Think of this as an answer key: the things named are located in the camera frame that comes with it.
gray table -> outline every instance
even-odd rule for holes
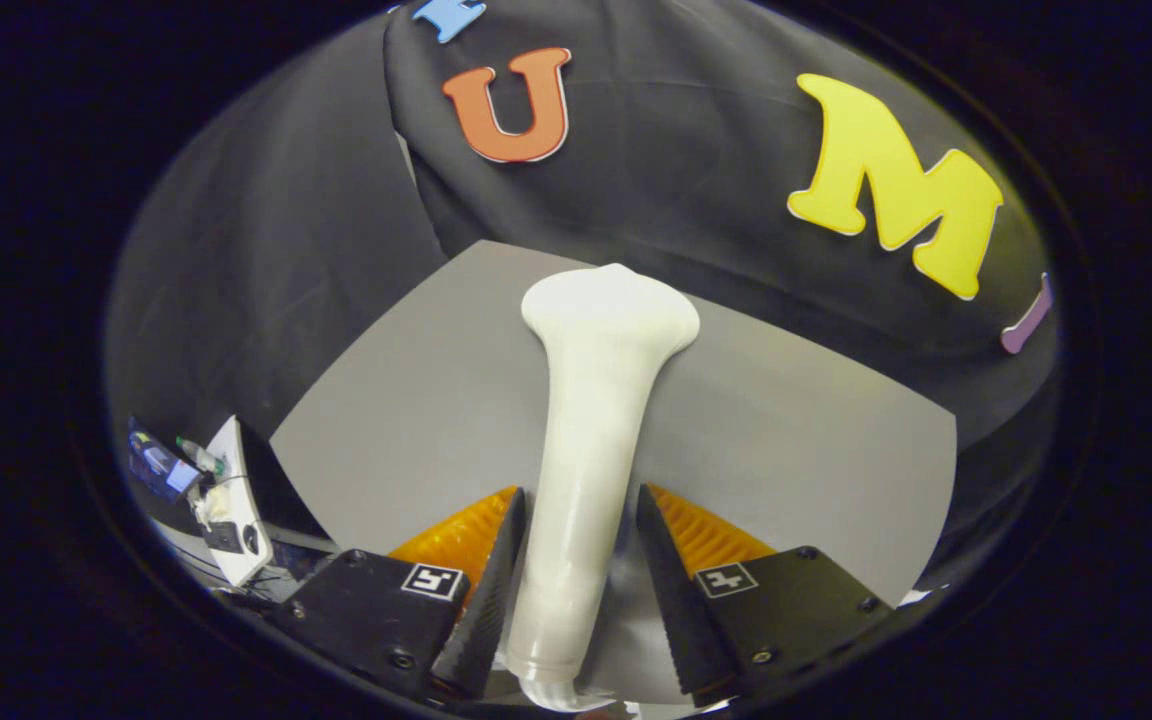
[[[535,492],[544,348],[518,306],[585,264],[483,241],[362,334],[271,439],[340,547],[388,552],[502,487]],[[687,703],[631,517],[653,482],[787,550],[813,544],[886,602],[940,536],[954,416],[813,342],[692,297],[700,335],[669,361],[643,424],[582,682]]]

yellow letter m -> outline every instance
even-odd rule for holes
[[[932,240],[914,248],[914,266],[962,300],[977,296],[1002,205],[988,173],[958,150],[924,173],[904,129],[877,97],[813,74],[801,74],[799,88],[820,103],[824,132],[812,187],[790,195],[790,213],[833,232],[863,232],[856,199],[869,177],[879,245],[896,250],[941,218]]]

white handle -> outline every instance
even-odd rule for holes
[[[602,600],[649,395],[700,318],[682,293],[622,265],[543,279],[522,316],[548,356],[550,418],[506,666],[532,702],[570,712],[589,707],[570,684]]]

screw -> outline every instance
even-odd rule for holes
[[[407,652],[396,650],[389,652],[389,665],[397,667],[400,670],[410,670],[416,666],[416,660],[411,655],[408,655]]]

black cloth backdrop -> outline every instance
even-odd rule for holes
[[[823,115],[796,88],[821,73],[865,88],[931,167],[983,144],[864,58],[752,3],[497,0],[456,40],[410,20],[362,22],[243,94],[189,145],[143,206],[119,264],[106,364],[114,429],[210,437],[236,414],[268,439],[339,354],[479,238],[593,264],[621,262],[861,361],[958,416],[960,462],[923,585],[967,569],[1020,510],[1055,412],[1052,314],[1018,356],[998,347],[1037,291],[1038,230],[1014,194],[998,211],[977,300],[886,252],[873,223],[842,237],[791,218]],[[442,83],[497,68],[493,103],[530,108],[508,61],[573,51],[571,131],[552,158],[500,165],[465,142]],[[410,147],[415,183],[401,135]],[[867,191],[861,209],[873,217]],[[1007,364],[1038,397],[1021,414]],[[182,507],[141,493],[196,532]]]

